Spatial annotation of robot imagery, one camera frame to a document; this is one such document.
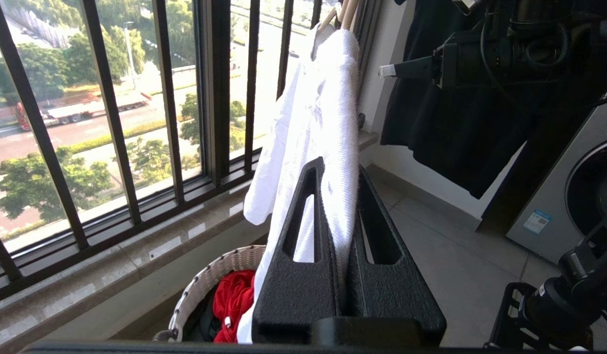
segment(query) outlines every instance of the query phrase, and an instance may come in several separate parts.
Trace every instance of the sticker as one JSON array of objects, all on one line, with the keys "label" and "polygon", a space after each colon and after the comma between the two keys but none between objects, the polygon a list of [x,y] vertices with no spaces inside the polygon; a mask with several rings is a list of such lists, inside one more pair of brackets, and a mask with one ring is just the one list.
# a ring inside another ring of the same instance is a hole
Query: sticker
[{"label": "sticker", "polygon": [[530,215],[528,220],[526,220],[526,222],[524,223],[524,229],[530,230],[533,233],[539,235],[539,233],[541,233],[541,230],[546,227],[546,225],[550,222],[551,219],[552,218],[550,217],[550,215],[542,213],[539,210],[535,210]]}]

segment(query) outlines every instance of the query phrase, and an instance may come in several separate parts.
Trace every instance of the window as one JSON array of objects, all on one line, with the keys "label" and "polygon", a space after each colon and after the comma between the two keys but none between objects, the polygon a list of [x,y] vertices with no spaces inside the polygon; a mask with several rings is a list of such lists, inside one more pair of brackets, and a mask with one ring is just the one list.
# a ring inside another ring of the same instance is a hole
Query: window
[{"label": "window", "polygon": [[0,299],[251,179],[333,3],[0,1]]}]

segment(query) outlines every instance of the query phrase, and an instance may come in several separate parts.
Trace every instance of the white shirt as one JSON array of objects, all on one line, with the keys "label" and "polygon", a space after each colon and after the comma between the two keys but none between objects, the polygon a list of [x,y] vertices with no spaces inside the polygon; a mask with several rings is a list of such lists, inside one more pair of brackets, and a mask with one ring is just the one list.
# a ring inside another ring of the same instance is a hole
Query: white shirt
[{"label": "white shirt", "polygon": [[[251,318],[303,166],[322,156],[321,195],[344,293],[358,186],[355,95],[358,43],[347,30],[317,25],[299,65],[276,103],[270,138],[262,148],[255,177],[244,202],[244,215],[262,224],[272,213],[266,250],[254,282],[254,305],[243,314],[238,343],[251,343]],[[306,200],[295,262],[314,262],[313,196]]]}]

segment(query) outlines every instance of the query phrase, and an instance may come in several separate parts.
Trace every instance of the truck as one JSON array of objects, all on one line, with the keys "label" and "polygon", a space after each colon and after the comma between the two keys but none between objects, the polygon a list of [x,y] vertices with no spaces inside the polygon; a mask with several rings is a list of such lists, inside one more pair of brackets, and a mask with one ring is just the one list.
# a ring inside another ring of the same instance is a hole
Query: truck
[{"label": "truck", "polygon": [[[143,92],[122,94],[116,97],[117,109],[120,112],[132,110],[147,105],[150,100],[151,97]],[[46,127],[53,127],[55,125],[77,123],[84,119],[103,115],[105,114],[105,103],[99,99],[86,103],[77,103],[76,105],[49,108],[47,110],[40,110],[40,112],[43,124]],[[29,118],[21,103],[17,103],[15,115],[20,128],[26,131],[30,130]]]}]

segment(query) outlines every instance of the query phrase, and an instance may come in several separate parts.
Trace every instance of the washing machine door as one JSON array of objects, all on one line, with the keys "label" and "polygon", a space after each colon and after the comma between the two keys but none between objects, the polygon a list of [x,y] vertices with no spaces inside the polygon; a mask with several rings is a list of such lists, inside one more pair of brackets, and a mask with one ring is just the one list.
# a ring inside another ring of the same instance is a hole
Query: washing machine door
[{"label": "washing machine door", "polygon": [[595,253],[607,249],[607,142],[585,155],[566,186],[568,214]]}]

